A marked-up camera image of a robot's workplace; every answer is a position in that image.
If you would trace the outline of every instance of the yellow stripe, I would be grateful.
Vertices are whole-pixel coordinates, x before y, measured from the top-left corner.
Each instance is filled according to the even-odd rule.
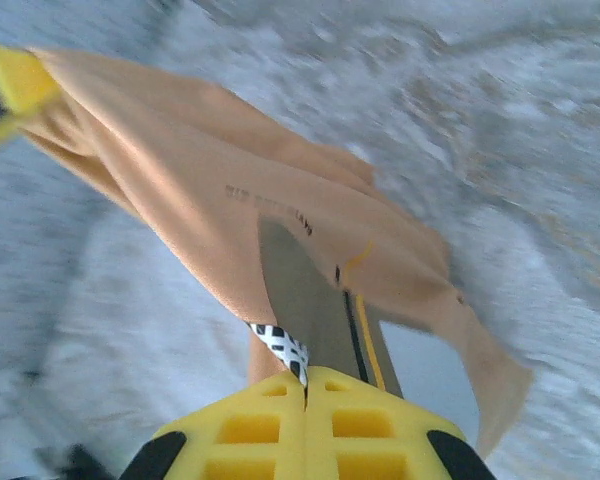
[[[348,288],[349,270],[357,267],[365,258],[371,253],[373,243],[369,241],[367,248],[364,252],[356,255],[349,260],[343,272],[343,281],[346,288]],[[367,354],[369,355],[369,361],[371,362],[371,368],[373,369],[373,375],[376,378],[376,384],[382,391],[386,391],[384,385],[384,378],[382,377],[382,371],[380,370],[380,364],[378,363],[378,357],[376,356],[376,349],[373,346],[373,340],[371,338],[371,330],[369,329],[369,320],[367,319],[367,312],[364,308],[364,298],[362,295],[356,295],[356,310],[358,311],[358,317],[360,318],[360,324],[362,325],[362,336],[364,338],[365,346],[367,347]]]

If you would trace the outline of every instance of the black and white patterned tape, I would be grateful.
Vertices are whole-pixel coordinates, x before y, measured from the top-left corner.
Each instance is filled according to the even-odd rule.
[[[291,370],[300,383],[307,388],[309,367],[309,350],[282,328],[274,325],[258,325],[249,323],[249,328],[262,340],[276,357]]]

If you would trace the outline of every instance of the yellow plastic part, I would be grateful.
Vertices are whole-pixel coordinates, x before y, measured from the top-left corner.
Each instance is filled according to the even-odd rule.
[[[34,55],[0,45],[0,143],[59,93],[58,84]]]
[[[451,422],[324,367],[271,377],[160,429],[187,442],[165,480],[449,480],[427,439]]]

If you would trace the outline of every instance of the black stripe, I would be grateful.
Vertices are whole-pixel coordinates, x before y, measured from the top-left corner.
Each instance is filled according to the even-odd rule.
[[[362,348],[360,347],[360,339],[358,338],[358,328],[356,326],[356,319],[353,316],[353,309],[351,307],[351,293],[348,290],[345,290],[342,293],[344,295],[344,306],[345,311],[347,312],[347,319],[349,320],[351,342],[353,343],[353,350],[356,354],[356,362],[358,363],[358,373],[360,374],[360,380],[369,383],[369,375],[367,374],[367,367],[364,364]]]

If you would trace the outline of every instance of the tan fabric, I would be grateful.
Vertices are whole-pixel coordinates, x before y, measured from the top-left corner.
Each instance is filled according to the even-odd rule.
[[[322,365],[356,371],[345,351],[349,333],[334,323],[342,317],[334,298],[343,287],[394,321],[447,340],[476,392],[479,451],[494,447],[514,421],[531,373],[459,301],[443,239],[381,195],[369,165],[306,141],[219,86],[82,52],[34,53],[64,92],[24,126],[34,143],[144,220],[234,314],[284,323],[320,352]],[[298,260],[297,269],[299,256],[276,240],[280,232],[271,223],[308,259]],[[369,255],[338,282],[336,268],[343,272],[369,242]],[[269,255],[276,248],[278,257]],[[286,297],[275,293],[278,279],[307,263],[331,293],[317,291],[317,280],[299,282]],[[316,295],[322,300],[312,303]],[[372,336],[382,347],[377,325]],[[340,345],[344,350],[335,348]],[[391,379],[380,347],[383,375]],[[252,380],[280,368],[256,343],[251,362]],[[395,382],[388,380],[387,389],[395,391]]]

